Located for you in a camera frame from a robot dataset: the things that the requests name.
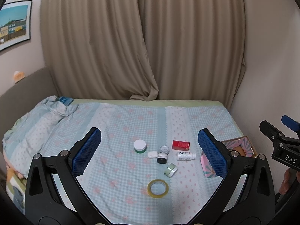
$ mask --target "screw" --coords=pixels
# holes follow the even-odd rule
[[[259,155],[259,158],[262,159],[262,160],[265,160],[265,159],[266,159],[266,156],[265,156],[264,154],[260,154],[260,155]]]
[[[68,153],[69,152],[67,150],[63,150],[60,152],[60,155],[64,157],[64,156],[68,155]]]
[[[239,153],[238,153],[237,151],[232,151],[232,152],[231,152],[231,155],[232,155],[233,157],[238,157],[238,156],[239,156]]]
[[[34,159],[39,159],[40,156],[41,156],[41,155],[40,155],[39,153],[37,153],[37,154],[35,154],[35,155],[33,156],[33,158],[34,158]]]

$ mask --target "hand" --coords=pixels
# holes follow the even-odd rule
[[[297,180],[300,183],[300,172],[297,172],[296,174]],[[284,180],[282,181],[281,187],[279,189],[279,193],[281,195],[286,194],[286,192],[289,190],[289,179],[290,179],[290,169],[287,169],[284,173]]]

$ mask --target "tape roll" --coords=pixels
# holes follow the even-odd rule
[[[154,184],[163,184],[166,188],[165,192],[163,192],[162,194],[160,195],[157,195],[157,194],[154,194],[152,193],[151,191],[151,186],[154,185]],[[169,192],[169,186],[168,184],[162,180],[162,179],[154,179],[152,180],[149,184],[148,184],[148,187],[147,187],[147,191],[148,191],[148,195],[150,195],[152,198],[162,198],[164,197],[168,192]]]

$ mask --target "white jar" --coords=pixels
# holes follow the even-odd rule
[[[166,153],[159,153],[156,161],[160,164],[166,164],[168,161],[168,155]]]
[[[159,149],[160,153],[166,153],[167,155],[170,153],[170,148],[167,145],[162,145]]]
[[[177,161],[190,161],[196,159],[196,153],[191,152],[178,152]]]
[[[146,142],[143,141],[142,139],[138,139],[133,143],[133,147],[136,153],[144,153],[146,151]]]

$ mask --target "framed picture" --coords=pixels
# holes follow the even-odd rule
[[[4,4],[0,10],[0,52],[30,40],[32,0]]]

